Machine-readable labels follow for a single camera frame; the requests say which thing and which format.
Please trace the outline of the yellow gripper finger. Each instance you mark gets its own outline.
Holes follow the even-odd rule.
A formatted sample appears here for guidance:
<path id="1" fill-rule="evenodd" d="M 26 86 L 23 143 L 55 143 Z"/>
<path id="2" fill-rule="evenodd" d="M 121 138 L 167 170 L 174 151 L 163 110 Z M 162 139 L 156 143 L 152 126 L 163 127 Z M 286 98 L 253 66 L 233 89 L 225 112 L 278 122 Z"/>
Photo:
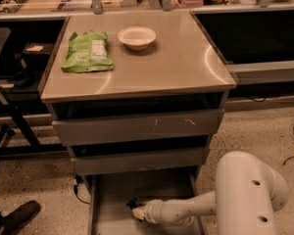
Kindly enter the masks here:
<path id="1" fill-rule="evenodd" d="M 133 209 L 132 213 L 138 220 L 143 221 L 145 219 L 145 212 L 143 207 Z"/>

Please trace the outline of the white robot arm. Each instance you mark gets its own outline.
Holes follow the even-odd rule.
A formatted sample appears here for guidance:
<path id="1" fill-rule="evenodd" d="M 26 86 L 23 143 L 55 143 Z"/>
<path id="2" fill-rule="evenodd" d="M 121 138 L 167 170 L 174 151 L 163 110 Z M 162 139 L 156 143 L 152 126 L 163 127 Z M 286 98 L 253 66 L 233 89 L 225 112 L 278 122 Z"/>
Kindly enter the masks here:
<path id="1" fill-rule="evenodd" d="M 218 162 L 215 189 L 185 199 L 127 203 L 133 215 L 155 224 L 188 226 L 196 217 L 214 214 L 219 235 L 277 235 L 274 213 L 287 204 L 286 180 L 258 158 L 241 151 Z"/>

